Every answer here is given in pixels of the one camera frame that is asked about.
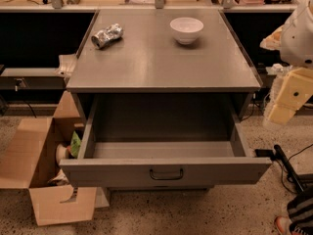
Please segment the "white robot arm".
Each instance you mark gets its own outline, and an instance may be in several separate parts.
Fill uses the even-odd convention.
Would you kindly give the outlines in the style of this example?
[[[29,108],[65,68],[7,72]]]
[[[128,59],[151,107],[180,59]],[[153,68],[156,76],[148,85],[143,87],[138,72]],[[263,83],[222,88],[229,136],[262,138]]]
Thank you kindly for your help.
[[[313,1],[299,0],[286,22],[264,38],[260,47],[279,50],[291,66],[273,80],[263,126],[277,129],[286,125],[313,95]]]

